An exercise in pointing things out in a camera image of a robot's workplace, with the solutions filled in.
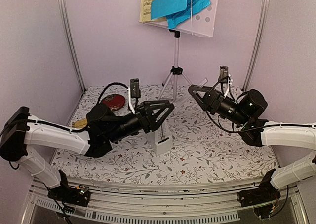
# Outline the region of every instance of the blue paper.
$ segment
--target blue paper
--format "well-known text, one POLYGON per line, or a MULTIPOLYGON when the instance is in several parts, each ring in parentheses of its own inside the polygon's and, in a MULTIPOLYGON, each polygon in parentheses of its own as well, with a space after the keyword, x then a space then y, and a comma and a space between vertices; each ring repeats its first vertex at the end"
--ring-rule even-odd
POLYGON ((161 18, 185 10, 187 0, 153 0, 151 19, 161 18))
MULTIPOLYGON (((211 4, 209 0, 192 0, 192 15, 200 13, 203 9, 211 4)), ((170 29, 175 28, 179 23, 189 19, 191 16, 191 0, 187 0, 187 8, 178 13, 167 15, 168 26, 170 29)))

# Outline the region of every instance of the tripod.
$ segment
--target tripod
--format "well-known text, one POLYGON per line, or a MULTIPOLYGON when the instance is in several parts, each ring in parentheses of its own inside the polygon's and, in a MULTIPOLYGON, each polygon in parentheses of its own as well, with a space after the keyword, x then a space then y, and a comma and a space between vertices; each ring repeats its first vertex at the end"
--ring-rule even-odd
POLYGON ((170 74, 163 82, 163 88, 159 94, 158 100, 161 99, 164 91, 166 90, 168 84, 171 81, 171 78, 173 76, 173 101, 175 102, 177 100, 177 87, 178 87, 178 75, 182 75, 183 78, 188 82, 189 85, 191 85, 191 81, 189 78, 183 73, 183 68, 179 67, 179 40, 180 40, 180 32, 176 30, 169 29, 172 33, 174 33, 174 66, 172 66, 172 69, 170 70, 170 74))

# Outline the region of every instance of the table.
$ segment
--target table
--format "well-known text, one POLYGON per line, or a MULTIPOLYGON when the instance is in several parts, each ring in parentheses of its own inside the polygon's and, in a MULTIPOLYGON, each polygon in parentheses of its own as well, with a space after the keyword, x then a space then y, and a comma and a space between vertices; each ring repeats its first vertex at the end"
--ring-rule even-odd
MULTIPOLYGON (((96 104, 104 87, 90 87, 85 92, 72 122, 85 118, 96 104)), ((156 100, 161 86, 141 86, 140 101, 156 100)), ((178 97, 187 94, 187 86, 179 86, 178 97)), ((107 95, 119 93, 127 98, 127 90, 112 86, 107 95)), ((241 90, 233 88, 233 94, 241 90)), ((165 95, 172 97, 171 87, 165 95)), ((127 104, 116 112, 129 113, 127 104)), ((173 134, 174 147, 156 156, 147 143, 146 135, 129 136, 101 158, 79 156, 71 151, 58 149, 52 165, 69 177, 103 182, 145 185, 188 185, 222 183, 258 178, 277 166, 270 147, 251 147, 238 134, 229 134, 217 128, 193 98, 188 99, 176 113, 167 119, 173 134)), ((221 120, 230 128, 229 121, 221 120)))

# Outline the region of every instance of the pink wall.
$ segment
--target pink wall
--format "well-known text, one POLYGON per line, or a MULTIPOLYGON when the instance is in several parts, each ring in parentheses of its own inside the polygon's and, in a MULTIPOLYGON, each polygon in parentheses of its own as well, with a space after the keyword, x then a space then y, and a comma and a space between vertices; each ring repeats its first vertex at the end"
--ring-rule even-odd
MULTIPOLYGON (((174 38, 166 29, 138 23, 140 0, 66 0, 85 82, 161 84, 173 65, 174 38)), ((219 0, 213 38, 182 34, 179 64, 195 83, 216 82, 230 66, 242 86, 256 36, 261 0, 219 0)))
MULTIPOLYGON (((271 0, 251 88, 268 101, 264 117, 316 122, 316 0, 271 0)), ((310 151, 275 146, 282 165, 310 151)), ((316 177, 299 183, 310 223, 316 223, 316 177)))
MULTIPOLYGON (((80 97, 57 0, 0 0, 2 127, 22 105, 43 119, 65 123, 80 97)), ((41 149, 49 158, 52 150, 41 149)), ((0 159, 0 223, 17 224, 32 182, 0 159)))

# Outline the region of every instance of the red plate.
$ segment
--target red plate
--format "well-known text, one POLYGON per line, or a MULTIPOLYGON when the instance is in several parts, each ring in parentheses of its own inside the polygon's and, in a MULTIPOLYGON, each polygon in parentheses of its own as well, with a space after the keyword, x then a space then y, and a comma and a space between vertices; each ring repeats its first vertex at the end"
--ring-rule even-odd
POLYGON ((124 106, 125 97, 120 94, 111 94, 103 98, 102 103, 106 104, 112 111, 117 111, 124 106))

